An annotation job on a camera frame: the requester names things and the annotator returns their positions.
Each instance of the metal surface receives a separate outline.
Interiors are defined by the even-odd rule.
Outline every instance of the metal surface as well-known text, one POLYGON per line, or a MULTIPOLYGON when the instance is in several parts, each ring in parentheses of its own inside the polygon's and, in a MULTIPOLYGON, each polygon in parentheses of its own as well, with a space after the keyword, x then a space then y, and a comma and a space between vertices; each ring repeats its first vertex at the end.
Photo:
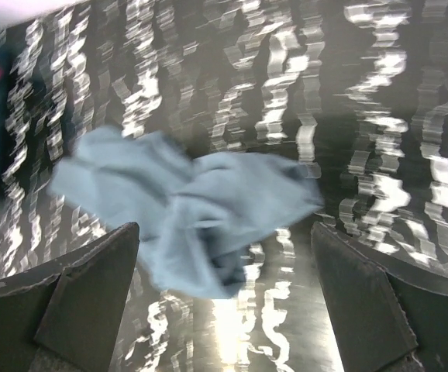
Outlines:
MULTIPOLYGON (((193 155, 299 158, 324 223, 448 276, 448 2, 94 0, 0 44, 18 57, 0 277, 105 232, 43 187, 64 144, 109 123, 193 155)), ((159 298, 137 270, 112 370, 339 370, 307 231, 262 243, 234 302, 159 298)))

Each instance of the stainless steel surface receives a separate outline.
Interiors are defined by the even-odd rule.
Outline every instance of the stainless steel surface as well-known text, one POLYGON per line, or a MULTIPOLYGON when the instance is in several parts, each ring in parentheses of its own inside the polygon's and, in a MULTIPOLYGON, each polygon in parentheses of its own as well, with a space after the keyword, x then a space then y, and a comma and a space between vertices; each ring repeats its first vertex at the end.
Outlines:
MULTIPOLYGON (((103 234, 43 188, 65 129, 109 123, 310 163, 328 225, 448 276, 448 2, 94 0, 0 44, 18 56, 0 277, 103 234)), ((136 270, 112 370, 341 370, 308 227, 291 231, 253 247, 232 301, 160 296, 136 270)))

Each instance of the light blue rag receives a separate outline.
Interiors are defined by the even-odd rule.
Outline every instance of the light blue rag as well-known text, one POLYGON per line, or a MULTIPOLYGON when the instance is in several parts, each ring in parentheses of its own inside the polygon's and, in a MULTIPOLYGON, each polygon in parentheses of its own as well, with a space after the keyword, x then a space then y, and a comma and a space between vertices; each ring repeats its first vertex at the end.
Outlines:
POLYGON ((192 160, 162 132, 126 139, 109 126, 78 140, 49 192, 111 228, 137 222, 152 285, 197 298, 231 298, 245 282, 245 249, 322 207, 298 162, 229 152, 192 160))

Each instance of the shiny metallic surface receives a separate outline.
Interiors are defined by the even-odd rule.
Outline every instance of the shiny metallic surface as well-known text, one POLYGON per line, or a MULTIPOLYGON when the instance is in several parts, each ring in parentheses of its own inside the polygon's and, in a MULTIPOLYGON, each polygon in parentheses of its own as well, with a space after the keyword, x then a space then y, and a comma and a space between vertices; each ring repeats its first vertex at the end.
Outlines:
POLYGON ((233 300, 159 294, 137 267, 112 371, 343 370, 313 219, 448 277, 448 1, 92 0, 0 45, 16 57, 0 277, 105 233, 45 193, 99 126, 163 130, 192 156, 279 153, 319 176, 325 211, 252 245, 233 300))

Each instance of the gray cloth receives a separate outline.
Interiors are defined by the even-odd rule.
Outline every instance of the gray cloth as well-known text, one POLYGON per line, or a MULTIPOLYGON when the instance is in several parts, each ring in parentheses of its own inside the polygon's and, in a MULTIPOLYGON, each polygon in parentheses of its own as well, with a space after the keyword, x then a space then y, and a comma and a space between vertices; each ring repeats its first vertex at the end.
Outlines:
POLYGON ((152 284, 199 298, 235 295, 246 247, 322 207, 305 165, 258 153, 192 160, 161 132, 125 139, 113 127, 78 140, 49 192, 112 228, 137 222, 152 284))

